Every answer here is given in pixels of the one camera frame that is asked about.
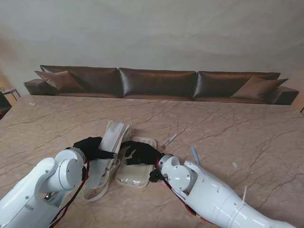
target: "sofa armrest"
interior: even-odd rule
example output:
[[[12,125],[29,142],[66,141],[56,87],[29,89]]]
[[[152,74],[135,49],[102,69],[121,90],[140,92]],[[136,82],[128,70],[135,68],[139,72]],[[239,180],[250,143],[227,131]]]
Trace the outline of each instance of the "sofa armrest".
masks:
[[[272,105],[291,105],[299,91],[288,87],[280,86],[268,95],[266,101]]]
[[[43,79],[33,79],[24,83],[24,86],[27,88],[29,94],[31,95],[55,95],[56,89],[51,87]]]

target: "brown leather sofa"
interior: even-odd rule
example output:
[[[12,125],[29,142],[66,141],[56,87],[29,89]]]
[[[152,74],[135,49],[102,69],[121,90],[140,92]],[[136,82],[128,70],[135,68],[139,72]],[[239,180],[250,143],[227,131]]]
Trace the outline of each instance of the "brown leather sofa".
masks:
[[[49,73],[69,71],[86,93],[58,93],[43,79],[24,85],[31,95],[85,96],[181,101],[236,102],[290,105],[298,91],[284,86],[270,93],[265,101],[231,98],[251,76],[278,79],[280,73],[139,70],[85,66],[40,66]]]

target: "side table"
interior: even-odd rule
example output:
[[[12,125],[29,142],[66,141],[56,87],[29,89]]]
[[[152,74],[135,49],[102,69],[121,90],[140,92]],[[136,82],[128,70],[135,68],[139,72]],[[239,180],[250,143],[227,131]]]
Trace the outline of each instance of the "side table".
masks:
[[[6,94],[12,94],[13,97],[15,98],[15,100],[17,101],[17,98],[16,98],[15,95],[14,95],[14,92],[16,92],[16,93],[18,94],[19,97],[21,97],[20,94],[18,93],[17,89],[6,89],[6,90],[4,90],[2,93],[3,93],[4,95],[6,95]]]

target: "white wall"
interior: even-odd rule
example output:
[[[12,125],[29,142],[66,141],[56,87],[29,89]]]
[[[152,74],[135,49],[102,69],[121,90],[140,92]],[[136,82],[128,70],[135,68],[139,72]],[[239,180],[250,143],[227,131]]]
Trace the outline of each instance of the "white wall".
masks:
[[[40,64],[276,71],[303,107],[303,60],[303,0],[0,1],[0,75],[22,94]]]

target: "dark chair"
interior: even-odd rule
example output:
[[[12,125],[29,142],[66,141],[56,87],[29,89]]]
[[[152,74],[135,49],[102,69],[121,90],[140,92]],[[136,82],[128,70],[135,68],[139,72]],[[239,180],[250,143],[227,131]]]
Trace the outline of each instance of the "dark chair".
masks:
[[[6,97],[0,92],[0,120],[4,117],[4,115],[9,111],[11,105]]]

